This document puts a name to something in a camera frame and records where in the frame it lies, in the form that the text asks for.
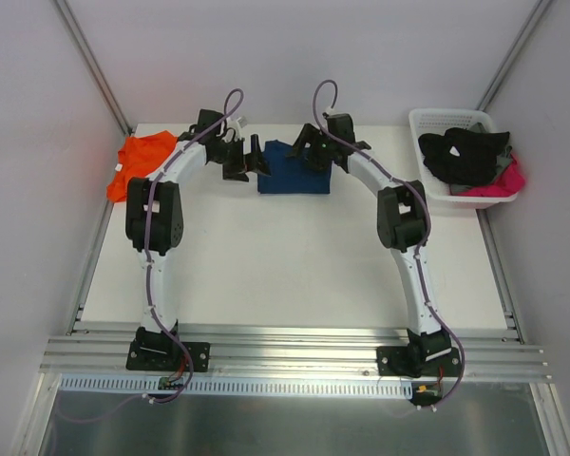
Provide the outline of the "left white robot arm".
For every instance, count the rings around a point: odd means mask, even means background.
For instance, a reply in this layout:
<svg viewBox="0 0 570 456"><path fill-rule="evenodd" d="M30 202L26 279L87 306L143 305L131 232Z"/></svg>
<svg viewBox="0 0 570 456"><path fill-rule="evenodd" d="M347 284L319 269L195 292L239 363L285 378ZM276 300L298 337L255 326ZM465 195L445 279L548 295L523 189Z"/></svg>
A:
<svg viewBox="0 0 570 456"><path fill-rule="evenodd" d="M245 139L240 121L209 109L176 138L158 168L127 185L124 230L137 251L144 276L142 322L130 344L130 371L167 371L196 365L192 349L181 344L181 300L175 286L173 254L184 235L182 187L207 163L222 167L226 180L247 181L249 173L271 175L257 134Z"/></svg>

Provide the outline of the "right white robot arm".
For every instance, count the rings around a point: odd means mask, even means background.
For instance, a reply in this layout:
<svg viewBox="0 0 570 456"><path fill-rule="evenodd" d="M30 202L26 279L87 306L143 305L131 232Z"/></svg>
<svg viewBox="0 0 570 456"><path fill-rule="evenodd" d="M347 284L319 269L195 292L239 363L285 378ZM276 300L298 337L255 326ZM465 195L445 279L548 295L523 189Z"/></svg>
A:
<svg viewBox="0 0 570 456"><path fill-rule="evenodd" d="M426 246L431 220L423 184L393 176L365 142L355 139L350 115L326 114L324 118L326 126L302 126L290 155L303 159L317 172L335 164L376 197L377 236L398 268L408 314L408 343L386 349L387 368L411 378L461 377L465 355L439 315L428 273Z"/></svg>

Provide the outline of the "navy blue t-shirt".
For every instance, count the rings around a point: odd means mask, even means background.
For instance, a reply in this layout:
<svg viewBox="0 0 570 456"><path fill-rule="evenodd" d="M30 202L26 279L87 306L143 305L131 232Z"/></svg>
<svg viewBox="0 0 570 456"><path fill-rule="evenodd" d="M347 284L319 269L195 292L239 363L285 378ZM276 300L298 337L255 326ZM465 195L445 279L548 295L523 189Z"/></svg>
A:
<svg viewBox="0 0 570 456"><path fill-rule="evenodd" d="M263 156L270 176L257 176L260 195L329 195L332 171L316 172L302 158L287 157L293 148L278 140L267 141Z"/></svg>

